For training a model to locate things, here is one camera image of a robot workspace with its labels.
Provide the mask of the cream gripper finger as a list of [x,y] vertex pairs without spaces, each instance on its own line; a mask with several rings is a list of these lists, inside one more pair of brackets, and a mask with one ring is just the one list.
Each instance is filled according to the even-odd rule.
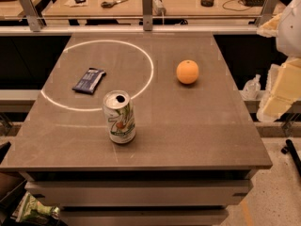
[[277,36],[277,26],[281,17],[281,13],[274,16],[266,23],[260,25],[257,29],[257,34],[266,38],[272,38]]
[[301,98],[301,58],[289,57],[280,66],[272,64],[261,98],[257,119],[278,120]]

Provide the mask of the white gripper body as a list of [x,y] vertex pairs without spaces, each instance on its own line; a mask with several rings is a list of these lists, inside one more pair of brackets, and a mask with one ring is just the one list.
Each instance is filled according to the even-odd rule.
[[292,0],[277,25],[277,49],[288,57],[301,57],[301,0]]

